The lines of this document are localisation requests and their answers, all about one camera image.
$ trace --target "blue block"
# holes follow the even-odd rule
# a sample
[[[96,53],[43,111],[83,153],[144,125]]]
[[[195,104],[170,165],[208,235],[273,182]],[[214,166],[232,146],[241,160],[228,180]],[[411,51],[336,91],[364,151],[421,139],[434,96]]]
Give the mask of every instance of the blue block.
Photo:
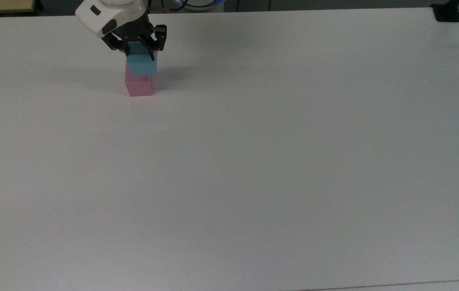
[[[148,50],[139,42],[129,42],[129,55],[127,56],[127,67],[134,76],[156,76],[157,75],[157,53],[154,52],[154,59],[150,57]]]

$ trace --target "yellow object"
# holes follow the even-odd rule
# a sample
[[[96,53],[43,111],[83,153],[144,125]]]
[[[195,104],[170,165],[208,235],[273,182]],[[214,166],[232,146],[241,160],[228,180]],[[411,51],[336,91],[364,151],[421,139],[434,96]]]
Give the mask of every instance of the yellow object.
[[[0,0],[0,13],[32,12],[35,0]]]

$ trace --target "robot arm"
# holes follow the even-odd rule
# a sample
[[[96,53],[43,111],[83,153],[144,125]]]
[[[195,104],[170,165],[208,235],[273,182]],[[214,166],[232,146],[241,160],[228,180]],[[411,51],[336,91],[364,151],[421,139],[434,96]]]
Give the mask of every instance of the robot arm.
[[[147,6],[148,0],[84,0],[75,15],[111,50],[129,55],[128,43],[140,42],[154,60],[154,52],[165,46],[167,28],[150,23]]]

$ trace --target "table surface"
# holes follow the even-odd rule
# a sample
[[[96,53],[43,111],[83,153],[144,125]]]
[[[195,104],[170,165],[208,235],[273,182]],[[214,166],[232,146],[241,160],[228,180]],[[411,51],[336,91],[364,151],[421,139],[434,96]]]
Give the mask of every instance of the table surface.
[[[358,287],[353,289],[332,289],[332,291],[459,291],[459,282]]]
[[[32,12],[35,0],[0,0],[0,13]]]
[[[459,280],[459,23],[151,15],[152,97],[75,17],[0,19],[0,290]]]

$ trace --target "cube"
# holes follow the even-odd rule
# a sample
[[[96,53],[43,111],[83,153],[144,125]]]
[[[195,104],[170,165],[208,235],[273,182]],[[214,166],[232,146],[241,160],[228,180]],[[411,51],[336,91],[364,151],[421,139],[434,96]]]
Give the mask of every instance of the cube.
[[[154,61],[148,50],[139,42],[129,42],[129,55],[127,56],[127,67],[134,76],[155,76],[157,75],[157,53],[154,52]]]
[[[125,66],[125,86],[129,96],[152,96],[152,76],[135,76],[131,74],[128,66]]]

